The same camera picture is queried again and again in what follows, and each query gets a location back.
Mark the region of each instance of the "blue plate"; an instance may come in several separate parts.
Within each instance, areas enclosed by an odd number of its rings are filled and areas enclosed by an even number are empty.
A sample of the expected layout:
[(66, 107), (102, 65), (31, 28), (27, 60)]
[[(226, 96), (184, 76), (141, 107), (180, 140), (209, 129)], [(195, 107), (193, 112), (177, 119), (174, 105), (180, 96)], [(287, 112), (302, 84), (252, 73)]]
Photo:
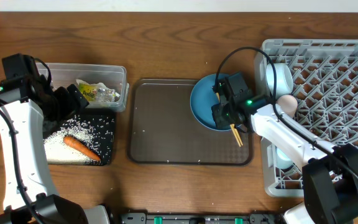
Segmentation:
[[(190, 108), (194, 117), (202, 125), (215, 131), (228, 131), (230, 126), (218, 129), (212, 117), (211, 107), (219, 103), (216, 94), (212, 90), (212, 86), (215, 85), (215, 76), (215, 74), (208, 75), (194, 86), (190, 95)], [(229, 75), (220, 73), (219, 79), (227, 76)]]

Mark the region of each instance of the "white plastic dish rack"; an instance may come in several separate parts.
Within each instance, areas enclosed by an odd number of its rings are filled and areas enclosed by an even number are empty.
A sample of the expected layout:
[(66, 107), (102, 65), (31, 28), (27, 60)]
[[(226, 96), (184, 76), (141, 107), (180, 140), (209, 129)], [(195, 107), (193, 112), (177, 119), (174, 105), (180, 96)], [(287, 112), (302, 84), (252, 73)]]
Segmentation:
[[(270, 39), (261, 49), (291, 70), (293, 96), (298, 100), (294, 119), (323, 139), (358, 148), (358, 40)], [(254, 65), (257, 91), (268, 94), (262, 54), (257, 54)], [(276, 168), (275, 146), (266, 139), (261, 146), (266, 192), (303, 197), (301, 171), (296, 166)]]

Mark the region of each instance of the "carrot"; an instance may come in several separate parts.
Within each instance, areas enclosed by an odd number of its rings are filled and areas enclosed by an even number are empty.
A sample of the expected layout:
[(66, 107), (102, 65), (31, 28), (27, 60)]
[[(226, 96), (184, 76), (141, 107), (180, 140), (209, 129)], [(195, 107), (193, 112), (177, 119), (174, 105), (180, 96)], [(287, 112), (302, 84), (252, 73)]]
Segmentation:
[(63, 138), (63, 142), (67, 145), (72, 147), (73, 149), (79, 151), (80, 153), (88, 156), (89, 158), (100, 161), (100, 158), (98, 155), (96, 155), (94, 152), (92, 152), (90, 149), (88, 149), (86, 146), (84, 146), (82, 143), (80, 143), (77, 139), (71, 137), (71, 136), (65, 136)]

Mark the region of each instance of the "yellow package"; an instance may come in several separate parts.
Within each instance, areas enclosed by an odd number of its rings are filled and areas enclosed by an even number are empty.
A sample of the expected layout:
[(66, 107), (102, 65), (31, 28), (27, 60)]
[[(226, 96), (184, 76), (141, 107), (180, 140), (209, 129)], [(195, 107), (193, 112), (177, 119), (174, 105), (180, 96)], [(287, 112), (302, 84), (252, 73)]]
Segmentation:
[(96, 101), (96, 94), (98, 92), (96, 88), (97, 88), (96, 86), (87, 85), (83, 83), (80, 83), (78, 85), (78, 90), (82, 93), (82, 95), (84, 95), (86, 100), (88, 100), (89, 102)]

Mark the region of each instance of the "black cable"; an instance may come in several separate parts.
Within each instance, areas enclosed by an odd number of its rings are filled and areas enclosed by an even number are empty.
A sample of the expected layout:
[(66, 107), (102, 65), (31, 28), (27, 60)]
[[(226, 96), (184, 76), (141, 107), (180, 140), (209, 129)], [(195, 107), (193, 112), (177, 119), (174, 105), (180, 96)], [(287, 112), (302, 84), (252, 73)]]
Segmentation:
[(34, 58), (34, 60), (38, 61), (38, 62), (41, 63), (45, 68), (47, 68), (47, 70), (48, 70), (47, 83), (48, 83), (48, 86), (50, 86), (50, 83), (52, 82), (52, 75), (51, 75), (51, 73), (50, 73), (50, 69), (49, 69), (48, 65), (47, 65), (45, 62), (43, 62), (41, 59), (39, 59), (39, 58)]
[(9, 128), (9, 134), (11, 136), (13, 166), (14, 166), (14, 171), (15, 171), (15, 176), (16, 176), (17, 188), (19, 189), (20, 195), (22, 196), (23, 201), (24, 201), (27, 209), (30, 211), (31, 215), (35, 218), (35, 220), (39, 224), (45, 224), (45, 222), (42, 220), (41, 216), (35, 211), (35, 209), (32, 208), (31, 203), (29, 202), (29, 199), (27, 198), (27, 195), (25, 194), (24, 186), (22, 183), (22, 177), (21, 177), (21, 173), (20, 173), (19, 156), (17, 155), (16, 132), (13, 128), (12, 123), (9, 121), (7, 116), (1, 110), (0, 110), (0, 115), (3, 118), (3, 120), (6, 122), (7, 127)]
[(341, 166), (344, 170), (348, 171), (348, 173), (350, 173), (354, 178), (357, 179), (358, 181), (358, 175), (353, 171), (352, 168), (350, 168), (348, 165), (346, 165), (345, 163), (343, 163), (340, 159), (338, 159), (336, 156), (334, 156), (331, 152), (329, 152), (328, 150), (326, 150), (325, 148), (323, 148), (322, 146), (318, 145), (315, 141), (308, 139), (307, 136), (305, 136), (303, 133), (301, 133), (300, 131), (298, 131), (297, 129), (295, 129), (293, 126), (291, 126), (289, 123), (287, 123), (283, 118), (282, 115), (280, 115), (276, 109), (276, 89), (277, 89), (277, 73), (276, 73), (276, 68), (274, 67), (274, 63), (273, 60), (269, 57), (269, 55), (267, 55), (263, 50), (260, 50), (256, 47), (240, 47), (236, 50), (233, 50), (229, 55), (226, 56), (226, 58), (222, 61), (222, 63), (220, 64), (218, 71), (216, 72), (216, 77), (215, 77), (215, 91), (218, 90), (218, 75), (223, 67), (223, 65), (226, 63), (226, 61), (229, 59), (229, 57), (231, 57), (233, 54), (235, 54), (236, 52), (240, 51), (240, 50), (254, 50), (257, 51), (259, 53), (261, 53), (263, 56), (266, 57), (267, 61), (269, 62), (269, 64), (272, 65), (272, 69), (273, 69), (273, 77), (274, 77), (274, 84), (273, 84), (273, 95), (272, 95), (272, 101), (273, 101), (273, 110), (274, 113), (276, 115), (276, 117), (278, 118), (279, 121), (281, 121), (286, 127), (288, 127), (291, 131), (293, 131), (295, 134), (299, 135), (301, 138), (305, 139), (309, 144), (311, 144), (313, 147), (316, 147), (317, 149), (319, 149), (320, 151), (322, 151), (323, 153), (327, 154), (328, 157), (330, 157), (333, 161), (335, 161), (339, 166)]

